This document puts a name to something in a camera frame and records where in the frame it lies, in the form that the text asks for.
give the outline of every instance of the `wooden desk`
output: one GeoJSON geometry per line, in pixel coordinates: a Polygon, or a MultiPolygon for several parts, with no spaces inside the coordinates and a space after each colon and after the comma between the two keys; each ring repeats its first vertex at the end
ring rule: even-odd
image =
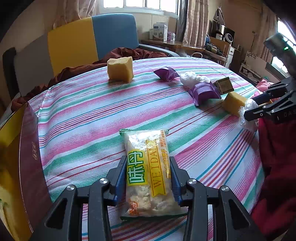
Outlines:
{"type": "Polygon", "coordinates": [[[184,49],[184,50],[191,50],[194,52],[199,52],[202,54],[207,54],[210,55],[211,57],[218,59],[222,61],[223,63],[226,61],[225,57],[219,56],[217,54],[214,54],[212,52],[209,52],[205,50],[204,48],[198,48],[195,47],[194,45],[191,44],[184,44],[182,42],[178,41],[159,41],[159,40],[141,40],[142,44],[147,44],[147,45],[157,45],[157,46],[163,46],[163,47],[168,47],[170,51],[176,52],[176,49],[184,49]]]}
{"type": "Polygon", "coordinates": [[[194,50],[196,52],[203,52],[203,48],[198,48],[195,47],[194,45],[191,44],[184,44],[182,42],[178,41],[159,41],[159,40],[141,40],[142,44],[147,44],[147,45],[157,45],[157,46],[163,46],[163,47],[168,47],[170,51],[176,52],[176,49],[190,49],[194,50]]]}

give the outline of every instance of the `red cloth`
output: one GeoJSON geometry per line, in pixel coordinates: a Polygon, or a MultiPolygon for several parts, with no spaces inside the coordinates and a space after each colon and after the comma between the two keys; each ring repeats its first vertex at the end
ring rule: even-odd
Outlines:
{"type": "Polygon", "coordinates": [[[132,57],[133,60],[145,59],[145,58],[162,58],[167,57],[165,53],[151,52],[143,49],[129,49],[129,48],[116,48],[111,52],[107,53],[105,57],[99,61],[96,61],[89,65],[83,65],[78,67],[66,67],[59,74],[50,80],[48,85],[42,84],[32,89],[26,96],[19,97],[12,101],[11,110],[12,112],[17,111],[22,107],[24,103],[32,99],[34,96],[48,90],[49,87],[56,85],[57,83],[63,82],[69,78],[77,76],[79,74],[98,69],[107,66],[108,59],[121,58],[121,57],[132,57]]]}
{"type": "Polygon", "coordinates": [[[296,120],[275,125],[262,118],[258,131],[266,178],[251,216],[273,240],[296,218],[296,120]]]}

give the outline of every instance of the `purple wrapper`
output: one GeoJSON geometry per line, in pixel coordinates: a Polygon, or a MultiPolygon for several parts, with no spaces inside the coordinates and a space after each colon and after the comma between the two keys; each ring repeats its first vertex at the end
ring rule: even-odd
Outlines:
{"type": "Polygon", "coordinates": [[[196,106],[208,99],[221,99],[219,90],[212,83],[198,83],[188,92],[196,106]]]}
{"type": "Polygon", "coordinates": [[[171,81],[176,77],[180,77],[178,73],[171,67],[162,67],[161,69],[153,71],[161,80],[171,81]]]}

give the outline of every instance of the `curtain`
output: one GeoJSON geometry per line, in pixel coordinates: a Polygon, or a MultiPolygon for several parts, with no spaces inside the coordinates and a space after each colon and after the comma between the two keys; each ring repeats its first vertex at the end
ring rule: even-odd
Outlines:
{"type": "Polygon", "coordinates": [[[58,0],[54,28],[78,19],[91,17],[96,0],[58,0]]]}
{"type": "Polygon", "coordinates": [[[264,41],[277,32],[277,17],[265,4],[262,6],[259,34],[255,37],[251,52],[270,63],[272,54],[264,45],[264,41]]]}
{"type": "Polygon", "coordinates": [[[182,42],[186,29],[188,0],[180,0],[179,15],[177,21],[176,41],[182,42]]]}
{"type": "Polygon", "coordinates": [[[204,47],[209,24],[209,0],[188,0],[183,43],[204,47]]]}

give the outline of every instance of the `white plastic bag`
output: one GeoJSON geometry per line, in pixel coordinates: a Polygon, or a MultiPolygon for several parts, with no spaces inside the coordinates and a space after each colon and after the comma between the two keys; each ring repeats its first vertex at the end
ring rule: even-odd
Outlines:
{"type": "Polygon", "coordinates": [[[210,82],[210,79],[206,76],[196,75],[194,72],[186,72],[184,74],[180,74],[180,81],[183,85],[192,89],[196,84],[200,82],[210,82]]]}
{"type": "Polygon", "coordinates": [[[247,129],[251,132],[256,132],[258,130],[259,120],[247,121],[244,118],[244,113],[246,110],[254,109],[258,107],[258,104],[253,99],[247,99],[245,102],[245,106],[241,106],[239,108],[239,123],[242,128],[247,129]]]}
{"type": "Polygon", "coordinates": [[[164,130],[124,132],[127,152],[124,217],[186,214],[175,201],[164,130]]]}

